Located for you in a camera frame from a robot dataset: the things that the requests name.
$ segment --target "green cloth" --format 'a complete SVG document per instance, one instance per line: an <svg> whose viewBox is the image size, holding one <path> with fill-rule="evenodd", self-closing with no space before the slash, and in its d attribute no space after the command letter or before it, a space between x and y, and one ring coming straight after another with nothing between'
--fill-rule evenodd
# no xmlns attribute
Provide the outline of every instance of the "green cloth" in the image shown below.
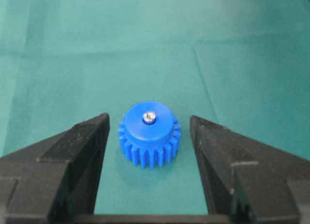
<svg viewBox="0 0 310 224"><path fill-rule="evenodd" d="M308 0L0 0L0 155L110 114L96 213L206 214L189 117L310 159ZM118 121L169 106L177 157L141 170Z"/></svg>

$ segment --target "green fabric surface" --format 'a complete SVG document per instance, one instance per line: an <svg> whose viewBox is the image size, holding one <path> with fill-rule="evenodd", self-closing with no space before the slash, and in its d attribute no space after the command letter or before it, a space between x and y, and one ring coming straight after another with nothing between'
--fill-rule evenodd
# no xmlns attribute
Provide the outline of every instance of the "green fabric surface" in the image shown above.
<svg viewBox="0 0 310 224"><path fill-rule="evenodd" d="M206 214L198 115L310 159L309 0L0 0L0 155L110 115L96 213ZM177 157L141 170L118 121L156 100Z"/></svg>

